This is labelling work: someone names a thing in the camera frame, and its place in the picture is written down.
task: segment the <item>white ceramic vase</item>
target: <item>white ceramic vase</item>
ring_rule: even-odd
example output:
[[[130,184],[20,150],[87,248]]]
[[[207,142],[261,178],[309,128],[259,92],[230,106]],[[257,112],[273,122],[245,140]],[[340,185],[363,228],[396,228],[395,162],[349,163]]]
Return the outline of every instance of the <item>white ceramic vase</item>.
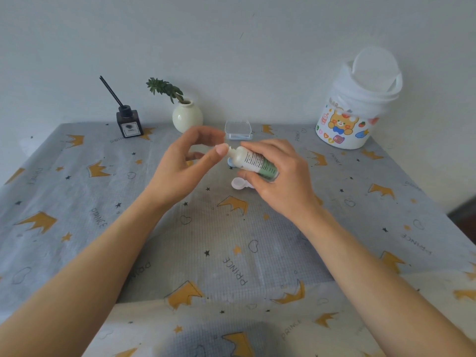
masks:
[[[190,99],[184,99],[187,104],[178,102],[172,114],[175,129],[184,133],[192,126],[203,125],[203,114],[200,108]]]

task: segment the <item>hand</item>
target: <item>hand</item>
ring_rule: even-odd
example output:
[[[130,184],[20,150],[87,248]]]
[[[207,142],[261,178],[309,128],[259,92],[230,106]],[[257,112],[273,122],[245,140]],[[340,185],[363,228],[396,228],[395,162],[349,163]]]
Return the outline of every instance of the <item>hand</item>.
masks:
[[[209,126],[195,126],[183,133],[166,150],[145,192],[160,207],[171,208],[185,198],[198,185],[212,166],[228,152],[223,144],[225,133]],[[205,144],[214,147],[206,154],[190,152],[192,145]],[[192,166],[187,161],[199,159]]]
[[[287,140],[269,139],[256,143],[242,142],[242,146],[272,162],[278,169],[276,180],[269,183],[258,174],[241,170],[238,174],[256,189],[271,208],[288,218],[299,228],[311,214],[323,213],[312,190],[307,162]]]

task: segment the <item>clear plastic box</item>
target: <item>clear plastic box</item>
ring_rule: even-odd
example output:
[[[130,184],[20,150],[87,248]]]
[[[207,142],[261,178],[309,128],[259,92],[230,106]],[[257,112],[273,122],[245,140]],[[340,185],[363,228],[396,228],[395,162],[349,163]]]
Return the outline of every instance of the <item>clear plastic box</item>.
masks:
[[[227,121],[225,133],[228,140],[251,140],[251,125],[248,121]]]

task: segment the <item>finger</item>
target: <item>finger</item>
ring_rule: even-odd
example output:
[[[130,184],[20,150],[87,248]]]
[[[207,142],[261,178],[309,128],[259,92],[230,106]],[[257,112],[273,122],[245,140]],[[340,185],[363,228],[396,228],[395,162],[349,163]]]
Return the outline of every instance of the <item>finger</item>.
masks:
[[[189,161],[189,160],[201,159],[204,155],[205,155],[205,154],[200,153],[200,152],[198,152],[198,151],[188,152],[187,155],[185,155],[185,160],[186,160],[186,161]]]
[[[289,143],[289,141],[285,139],[266,139],[266,140],[260,140],[260,142],[273,145],[288,155],[294,155],[296,153],[296,151],[293,148],[293,145],[291,145],[291,143]]]
[[[282,150],[279,150],[274,145],[262,143],[262,142],[249,142],[242,141],[241,145],[245,148],[254,151],[259,154],[263,154],[266,159],[277,167],[282,167],[284,159],[287,157],[287,154]]]
[[[217,164],[228,153],[228,144],[220,144],[209,150],[200,160],[192,167],[188,168],[189,173],[194,173],[202,178],[212,166]]]
[[[223,143],[225,132],[210,126],[194,126],[188,129],[174,143],[184,154],[192,145],[205,144],[209,147]]]
[[[238,175],[241,178],[246,179],[254,187],[254,189],[256,189],[258,193],[261,193],[261,191],[263,191],[264,188],[269,185],[267,181],[265,181],[258,174],[252,171],[240,170],[238,172]]]

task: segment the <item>black reed stick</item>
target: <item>black reed stick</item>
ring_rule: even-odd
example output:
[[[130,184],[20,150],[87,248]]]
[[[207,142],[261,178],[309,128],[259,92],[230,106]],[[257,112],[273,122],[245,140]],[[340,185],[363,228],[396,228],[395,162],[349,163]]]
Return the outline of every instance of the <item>black reed stick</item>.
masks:
[[[114,91],[112,91],[112,89],[110,88],[110,86],[106,83],[106,81],[104,80],[104,77],[99,76],[99,79],[102,81],[102,83],[104,84],[104,86],[105,86],[106,88],[108,88],[109,92],[110,92],[111,95],[116,99],[116,101],[118,102],[118,104],[123,107],[124,105],[122,105],[122,102],[119,100],[119,98],[116,96],[116,94],[114,94]]]

